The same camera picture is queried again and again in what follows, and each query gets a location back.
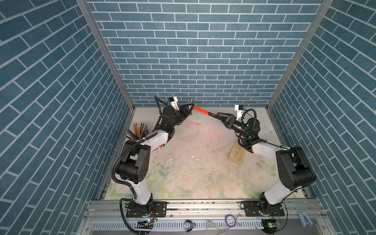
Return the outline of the aluminium mounting rail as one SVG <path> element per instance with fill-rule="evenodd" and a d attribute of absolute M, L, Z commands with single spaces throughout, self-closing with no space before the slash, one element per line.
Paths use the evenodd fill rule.
<path fill-rule="evenodd" d="M 83 221 L 78 229 L 79 235 L 90 235 L 96 231 L 119 232 L 130 227 L 140 234 L 150 235 L 156 232 L 182 232 L 191 235 L 194 232 L 210 231 L 232 232 L 236 230 L 264 230 L 274 234 L 333 235 L 335 233 L 327 214 L 317 199 L 287 199 L 282 203 L 285 216 L 246 217 L 240 209 L 241 201 L 255 199 L 222 200 L 167 200 L 165 217 L 126 217 L 120 214 L 120 205 L 116 200 L 91 201 Z M 298 213 L 305 212 L 314 223 L 312 227 L 303 227 Z M 196 228 L 186 233 L 184 222 L 191 220 Z"/>

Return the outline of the pink pencil cup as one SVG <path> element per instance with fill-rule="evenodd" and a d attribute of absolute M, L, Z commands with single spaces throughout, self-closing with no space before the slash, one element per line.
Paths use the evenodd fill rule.
<path fill-rule="evenodd" d="M 149 134 L 149 131 L 148 131 L 148 130 L 137 130 L 137 131 L 134 133 L 134 138 L 133 138 L 133 140 L 134 140 L 134 141 L 141 140 L 141 139 L 145 138 L 148 134 Z"/>

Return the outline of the red-handled claw hammer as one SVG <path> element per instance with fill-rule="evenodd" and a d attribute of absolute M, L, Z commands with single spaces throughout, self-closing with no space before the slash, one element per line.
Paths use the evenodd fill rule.
<path fill-rule="evenodd" d="M 193 99 L 190 99 L 189 104 L 193 104 L 193 110 L 194 110 L 194 111 L 198 111 L 198 112 L 200 112 L 200 113 L 206 114 L 206 115 L 211 116 L 211 117 L 213 117 L 213 118 L 219 119 L 218 115 L 216 115 L 216 114 L 214 114 L 214 113 L 211 113 L 211 112 L 209 112 L 209 111 L 206 111 L 206 110 L 203 110 L 203 109 L 197 108 L 196 105 L 195 105 L 194 102 L 193 102 Z"/>

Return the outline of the grey clamp tool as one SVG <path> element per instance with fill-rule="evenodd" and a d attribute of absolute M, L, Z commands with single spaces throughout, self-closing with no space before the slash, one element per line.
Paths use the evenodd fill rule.
<path fill-rule="evenodd" d="M 307 213 L 305 212 L 299 212 L 298 213 L 298 216 L 299 216 L 299 220 L 301 222 L 301 225 L 303 227 L 312 227 L 313 226 L 313 222 L 312 220 L 309 218 L 309 216 L 307 215 Z"/>

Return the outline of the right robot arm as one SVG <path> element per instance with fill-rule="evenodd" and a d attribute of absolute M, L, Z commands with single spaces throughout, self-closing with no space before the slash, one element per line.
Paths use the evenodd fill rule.
<path fill-rule="evenodd" d="M 238 135 L 238 144 L 243 149 L 276 159 L 278 180 L 260 194 L 258 201 L 258 210 L 263 215 L 271 214 L 288 196 L 316 180 L 316 173 L 301 147 L 279 146 L 259 137 L 261 127 L 254 109 L 246 110 L 240 118 L 227 113 L 217 113 L 216 118 Z"/>

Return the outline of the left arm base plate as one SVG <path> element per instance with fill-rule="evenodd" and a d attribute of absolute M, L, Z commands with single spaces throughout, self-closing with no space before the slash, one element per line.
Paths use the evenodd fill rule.
<path fill-rule="evenodd" d="M 135 202 L 129 202 L 124 206 L 126 209 L 126 217 L 141 218 L 141 217 L 165 217 L 167 210 L 166 201 L 155 201 L 147 205 L 140 205 Z"/>

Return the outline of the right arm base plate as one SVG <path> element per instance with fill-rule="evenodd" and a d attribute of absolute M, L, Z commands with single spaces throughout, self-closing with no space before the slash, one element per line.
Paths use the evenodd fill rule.
<path fill-rule="evenodd" d="M 244 210 L 246 217 L 285 216 L 282 204 L 269 205 L 265 201 L 241 201 L 240 209 Z"/>

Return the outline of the red blue white box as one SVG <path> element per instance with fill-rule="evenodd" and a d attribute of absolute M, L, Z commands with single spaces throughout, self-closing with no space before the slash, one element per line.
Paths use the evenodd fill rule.
<path fill-rule="evenodd" d="M 158 152 L 160 149 L 162 149 L 164 146 L 165 146 L 165 144 L 162 144 L 162 145 L 158 146 L 156 149 L 154 149 L 154 150 L 151 152 L 151 154 L 155 154 L 155 153 L 157 153 L 157 152 Z"/>

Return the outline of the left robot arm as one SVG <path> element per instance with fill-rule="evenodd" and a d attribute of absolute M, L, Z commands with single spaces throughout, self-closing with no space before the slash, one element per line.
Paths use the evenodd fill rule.
<path fill-rule="evenodd" d="M 159 118 L 151 134 L 138 141 L 126 141 L 122 152 L 111 172 L 112 180 L 127 186 L 133 195 L 131 206 L 141 214 L 151 214 L 153 195 L 145 182 L 149 169 L 150 156 L 160 146 L 169 142 L 175 126 L 181 124 L 192 114 L 194 104 L 183 104 L 179 107 L 168 105 L 159 109 Z"/>

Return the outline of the wooden block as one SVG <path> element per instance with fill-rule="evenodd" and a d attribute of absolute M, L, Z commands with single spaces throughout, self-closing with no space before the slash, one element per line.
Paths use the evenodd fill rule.
<path fill-rule="evenodd" d="M 228 157 L 228 160 L 234 164 L 240 165 L 245 154 L 246 150 L 243 147 L 241 147 L 238 142 L 235 142 Z"/>

